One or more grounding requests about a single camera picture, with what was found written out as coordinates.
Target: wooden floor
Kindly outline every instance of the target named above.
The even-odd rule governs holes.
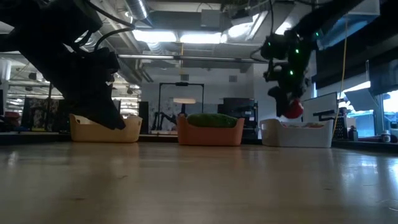
[[[398,157],[344,149],[0,147],[0,223],[398,223]]]

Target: basket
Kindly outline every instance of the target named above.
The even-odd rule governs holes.
[[[318,122],[321,128],[291,128],[306,123],[280,122],[277,119],[260,121],[262,144],[276,147],[331,147],[333,121]]]
[[[189,146],[240,146],[244,119],[233,128],[202,128],[188,123],[186,117],[177,118],[178,143]]]
[[[69,115],[70,133],[75,142],[136,142],[141,130],[142,118],[130,116],[124,119],[123,130],[111,130],[82,116]]]

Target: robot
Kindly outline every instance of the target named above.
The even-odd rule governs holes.
[[[308,86],[304,73],[311,51],[317,49],[316,31],[332,25],[361,1],[332,0],[284,35],[267,36],[259,51],[269,61],[264,78],[278,82],[268,92],[277,102],[278,116],[297,114],[292,111]],[[62,93],[71,113],[109,129],[123,129],[125,124],[111,100],[112,87],[107,84],[119,69],[117,55],[107,48],[94,52],[80,48],[102,26],[97,11],[90,0],[0,0],[0,21],[14,27],[0,35],[0,52],[19,51],[26,57]],[[287,62],[274,63],[275,58],[287,58]]]

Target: green cushion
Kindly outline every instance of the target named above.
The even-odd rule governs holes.
[[[225,114],[191,114],[187,120],[191,125],[207,128],[233,128],[238,121]]]

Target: white basket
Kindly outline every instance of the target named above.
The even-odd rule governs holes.
[[[280,122],[277,119],[260,121],[262,144],[276,147],[331,147],[333,121],[318,122],[321,128],[289,128],[283,124],[305,126],[305,123]]]

